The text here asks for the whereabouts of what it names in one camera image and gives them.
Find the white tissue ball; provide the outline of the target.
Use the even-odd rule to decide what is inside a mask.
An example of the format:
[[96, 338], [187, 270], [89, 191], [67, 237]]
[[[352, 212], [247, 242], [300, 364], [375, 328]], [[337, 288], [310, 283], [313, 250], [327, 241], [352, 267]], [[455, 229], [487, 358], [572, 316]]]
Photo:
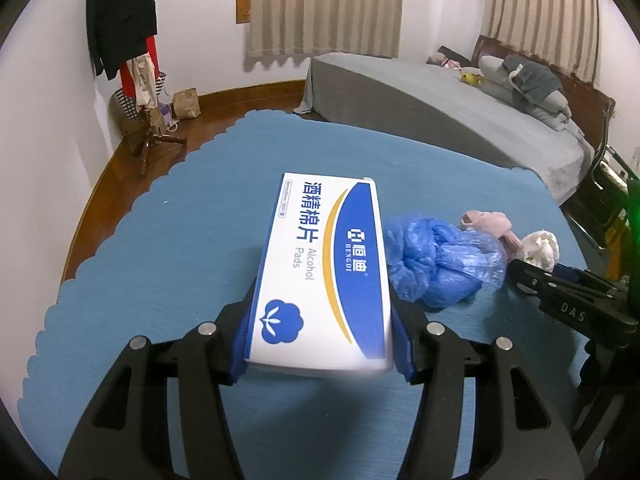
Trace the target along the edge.
[[516, 258], [531, 266], [552, 272], [560, 262], [560, 246], [556, 236], [549, 231], [531, 232], [521, 239]]

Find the pink knitted sock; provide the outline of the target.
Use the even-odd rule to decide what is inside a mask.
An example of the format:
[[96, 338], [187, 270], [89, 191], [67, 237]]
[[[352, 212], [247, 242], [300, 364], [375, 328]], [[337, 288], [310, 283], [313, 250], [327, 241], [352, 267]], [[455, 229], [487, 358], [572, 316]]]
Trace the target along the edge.
[[522, 247], [522, 242], [513, 232], [509, 218], [500, 211], [468, 210], [460, 220], [462, 230], [472, 229], [495, 237], [506, 252], [506, 258], [512, 261]]

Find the blue plastic bag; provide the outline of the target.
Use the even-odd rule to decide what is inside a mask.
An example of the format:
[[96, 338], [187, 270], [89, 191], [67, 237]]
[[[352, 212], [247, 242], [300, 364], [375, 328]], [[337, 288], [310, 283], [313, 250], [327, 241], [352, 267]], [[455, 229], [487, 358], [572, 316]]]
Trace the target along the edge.
[[388, 278], [402, 300], [442, 310], [506, 279], [506, 252], [490, 234], [432, 217], [399, 217], [385, 223], [383, 236]]

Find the alcohol pads box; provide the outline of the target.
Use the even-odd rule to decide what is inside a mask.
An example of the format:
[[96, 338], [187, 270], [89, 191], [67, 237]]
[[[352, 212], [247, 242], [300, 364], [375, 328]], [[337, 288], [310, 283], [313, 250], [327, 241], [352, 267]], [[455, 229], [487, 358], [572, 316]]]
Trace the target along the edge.
[[283, 175], [244, 359], [314, 375], [390, 369], [390, 288], [373, 180]]

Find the black bedside chair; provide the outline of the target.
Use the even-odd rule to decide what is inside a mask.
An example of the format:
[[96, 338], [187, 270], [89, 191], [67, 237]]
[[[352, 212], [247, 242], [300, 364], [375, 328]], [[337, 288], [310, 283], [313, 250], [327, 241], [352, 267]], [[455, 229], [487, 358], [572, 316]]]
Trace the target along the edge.
[[638, 180], [638, 172], [615, 148], [605, 144], [576, 192], [561, 206], [570, 226], [599, 256], [608, 248], [606, 232], [628, 208], [629, 183]]

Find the grey pillow pile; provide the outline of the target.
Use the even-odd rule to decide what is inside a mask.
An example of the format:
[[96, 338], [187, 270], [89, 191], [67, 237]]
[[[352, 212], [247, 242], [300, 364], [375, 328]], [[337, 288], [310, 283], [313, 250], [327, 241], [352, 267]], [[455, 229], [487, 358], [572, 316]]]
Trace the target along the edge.
[[510, 54], [484, 55], [478, 61], [483, 80], [480, 90], [532, 116], [554, 131], [581, 133], [573, 120], [560, 78], [549, 67]]

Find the wooden headboard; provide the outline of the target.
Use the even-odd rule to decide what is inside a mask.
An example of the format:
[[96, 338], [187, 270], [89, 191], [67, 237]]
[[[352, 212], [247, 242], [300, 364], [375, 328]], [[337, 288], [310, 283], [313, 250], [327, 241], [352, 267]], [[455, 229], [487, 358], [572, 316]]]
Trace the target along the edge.
[[511, 54], [547, 66], [555, 73], [561, 81], [564, 96], [570, 104], [573, 120], [582, 129], [589, 144], [593, 148], [600, 148], [602, 144], [608, 143], [608, 124], [614, 112], [615, 100], [598, 90], [593, 84], [587, 84], [575, 75], [564, 74], [559, 67], [544, 61], [539, 56], [518, 52], [497, 39], [483, 35], [477, 38], [472, 63], [477, 65], [480, 58], [485, 55], [506, 58]]

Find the blue table cloth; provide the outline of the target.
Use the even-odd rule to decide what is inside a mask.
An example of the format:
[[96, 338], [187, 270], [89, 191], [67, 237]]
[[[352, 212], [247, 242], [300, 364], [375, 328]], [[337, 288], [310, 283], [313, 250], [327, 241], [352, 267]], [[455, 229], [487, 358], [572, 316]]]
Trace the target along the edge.
[[[501, 211], [518, 235], [552, 232], [562, 263], [585, 263], [532, 172], [376, 131], [251, 112], [155, 180], [61, 287], [17, 403], [24, 434], [49, 468], [60, 466], [82, 412], [132, 337], [179, 338], [243, 298], [285, 172], [371, 178], [387, 220], [457, 223], [470, 209]], [[222, 396], [247, 478], [393, 479], [420, 391], [394, 372], [337, 382], [251, 370]]]

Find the dark grey folded blanket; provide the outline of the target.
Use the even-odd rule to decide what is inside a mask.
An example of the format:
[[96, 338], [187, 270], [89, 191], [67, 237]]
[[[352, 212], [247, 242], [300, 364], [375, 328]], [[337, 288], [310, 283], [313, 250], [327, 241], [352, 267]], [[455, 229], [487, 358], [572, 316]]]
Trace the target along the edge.
[[508, 55], [502, 61], [502, 67], [513, 88], [513, 104], [518, 110], [528, 112], [539, 106], [548, 112], [559, 113], [567, 109], [561, 81], [549, 67], [517, 54]]

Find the yellow plush toy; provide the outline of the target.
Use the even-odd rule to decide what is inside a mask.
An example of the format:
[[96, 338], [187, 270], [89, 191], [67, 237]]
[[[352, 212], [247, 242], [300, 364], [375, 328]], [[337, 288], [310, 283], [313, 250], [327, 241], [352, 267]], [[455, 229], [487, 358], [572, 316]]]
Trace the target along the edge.
[[460, 70], [460, 80], [469, 86], [477, 87], [484, 81], [484, 75], [478, 68], [467, 67]]

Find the bed with grey sheet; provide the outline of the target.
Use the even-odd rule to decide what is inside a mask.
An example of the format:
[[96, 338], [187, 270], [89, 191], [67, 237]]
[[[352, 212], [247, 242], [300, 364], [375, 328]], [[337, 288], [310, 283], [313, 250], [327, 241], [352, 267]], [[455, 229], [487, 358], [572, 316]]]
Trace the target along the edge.
[[449, 68], [332, 52], [310, 61], [296, 114], [446, 148], [500, 167], [532, 170], [564, 203], [594, 151], [578, 125], [556, 131], [461, 81]]

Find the right beige curtain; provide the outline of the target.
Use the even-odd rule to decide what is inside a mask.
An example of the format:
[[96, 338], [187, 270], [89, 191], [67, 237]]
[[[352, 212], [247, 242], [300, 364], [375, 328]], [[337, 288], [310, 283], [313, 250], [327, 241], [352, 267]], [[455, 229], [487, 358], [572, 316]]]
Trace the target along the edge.
[[485, 0], [480, 33], [586, 84], [598, 78], [599, 0]]

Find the beige curtain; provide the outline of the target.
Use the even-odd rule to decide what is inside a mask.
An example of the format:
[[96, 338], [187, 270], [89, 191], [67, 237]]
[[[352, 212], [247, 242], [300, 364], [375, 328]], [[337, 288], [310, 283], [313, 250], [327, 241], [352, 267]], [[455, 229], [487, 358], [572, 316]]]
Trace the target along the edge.
[[586, 84], [598, 78], [599, 0], [485, 0], [480, 33]]
[[246, 53], [394, 58], [401, 14], [402, 0], [250, 0]]

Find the wooden coat rack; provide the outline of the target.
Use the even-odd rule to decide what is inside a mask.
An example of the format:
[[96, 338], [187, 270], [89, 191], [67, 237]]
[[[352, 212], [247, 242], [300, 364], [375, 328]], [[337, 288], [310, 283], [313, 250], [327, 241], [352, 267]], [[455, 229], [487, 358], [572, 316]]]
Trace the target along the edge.
[[136, 19], [132, 30], [136, 47], [134, 55], [126, 61], [126, 65], [134, 88], [137, 110], [142, 110], [149, 125], [141, 147], [140, 174], [145, 176], [148, 173], [151, 148], [161, 143], [185, 146], [186, 138], [169, 134], [160, 126], [162, 114], [158, 107], [156, 91], [158, 69], [150, 48], [150, 39], [157, 34], [155, 0], [127, 0], [127, 10], [131, 10]]

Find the brown paper bag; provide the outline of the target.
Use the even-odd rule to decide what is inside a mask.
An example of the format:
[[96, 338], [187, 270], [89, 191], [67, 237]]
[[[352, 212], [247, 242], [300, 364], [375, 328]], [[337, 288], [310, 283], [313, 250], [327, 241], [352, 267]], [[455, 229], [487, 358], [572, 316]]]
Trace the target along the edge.
[[177, 119], [193, 119], [201, 115], [198, 90], [189, 88], [174, 93], [172, 108]]

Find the left beige curtain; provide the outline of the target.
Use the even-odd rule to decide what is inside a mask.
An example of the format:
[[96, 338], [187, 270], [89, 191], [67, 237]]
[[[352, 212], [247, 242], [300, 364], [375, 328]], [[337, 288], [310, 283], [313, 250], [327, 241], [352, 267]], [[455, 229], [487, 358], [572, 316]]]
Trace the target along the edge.
[[246, 53], [394, 58], [401, 14], [402, 0], [250, 0]]

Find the red hanging garment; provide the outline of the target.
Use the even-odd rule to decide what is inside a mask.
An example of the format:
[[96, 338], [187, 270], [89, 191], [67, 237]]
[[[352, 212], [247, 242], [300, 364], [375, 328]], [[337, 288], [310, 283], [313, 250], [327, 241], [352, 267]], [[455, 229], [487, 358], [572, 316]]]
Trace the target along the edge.
[[134, 99], [137, 106], [154, 107], [157, 101], [156, 81], [160, 76], [155, 37], [145, 40], [146, 52], [119, 66], [122, 93]]

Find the black hanging jacket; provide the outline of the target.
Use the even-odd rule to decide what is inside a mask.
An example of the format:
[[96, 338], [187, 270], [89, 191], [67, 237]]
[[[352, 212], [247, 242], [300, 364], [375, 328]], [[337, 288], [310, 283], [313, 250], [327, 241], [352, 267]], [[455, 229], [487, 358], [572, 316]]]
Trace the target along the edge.
[[157, 34], [155, 0], [86, 0], [87, 41], [94, 72], [107, 79], [148, 52]]

